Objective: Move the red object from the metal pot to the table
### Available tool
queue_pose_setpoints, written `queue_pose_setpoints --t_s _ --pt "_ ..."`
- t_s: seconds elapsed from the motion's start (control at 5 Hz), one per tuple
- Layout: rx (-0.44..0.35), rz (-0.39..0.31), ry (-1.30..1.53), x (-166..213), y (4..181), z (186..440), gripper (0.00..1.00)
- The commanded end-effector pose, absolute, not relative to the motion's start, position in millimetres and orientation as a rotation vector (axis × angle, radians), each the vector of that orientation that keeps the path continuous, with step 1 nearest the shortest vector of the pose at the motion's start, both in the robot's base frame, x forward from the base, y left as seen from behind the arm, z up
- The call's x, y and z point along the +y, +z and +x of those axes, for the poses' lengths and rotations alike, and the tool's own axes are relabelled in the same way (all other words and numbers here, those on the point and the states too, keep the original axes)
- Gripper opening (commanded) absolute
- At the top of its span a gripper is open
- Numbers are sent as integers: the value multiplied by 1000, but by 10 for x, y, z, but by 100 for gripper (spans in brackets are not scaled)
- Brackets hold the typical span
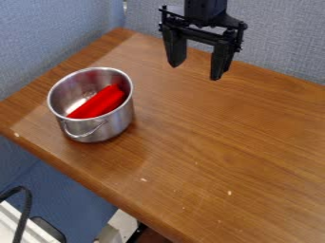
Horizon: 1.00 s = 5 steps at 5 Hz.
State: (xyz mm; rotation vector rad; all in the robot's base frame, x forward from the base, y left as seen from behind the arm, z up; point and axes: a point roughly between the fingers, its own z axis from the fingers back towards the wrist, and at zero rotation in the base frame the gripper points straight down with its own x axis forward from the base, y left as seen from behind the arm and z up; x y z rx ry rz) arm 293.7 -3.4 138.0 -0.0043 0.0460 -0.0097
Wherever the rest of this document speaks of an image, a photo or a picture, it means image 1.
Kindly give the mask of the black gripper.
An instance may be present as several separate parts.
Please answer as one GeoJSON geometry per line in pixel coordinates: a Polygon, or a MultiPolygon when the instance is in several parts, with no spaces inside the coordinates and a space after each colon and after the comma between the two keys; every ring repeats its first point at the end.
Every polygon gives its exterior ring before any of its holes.
{"type": "Polygon", "coordinates": [[[227,0],[185,0],[182,6],[163,5],[161,32],[167,61],[179,66],[187,58],[187,39],[213,46],[211,79],[229,70],[234,52],[241,52],[245,22],[227,12],[227,0]]]}

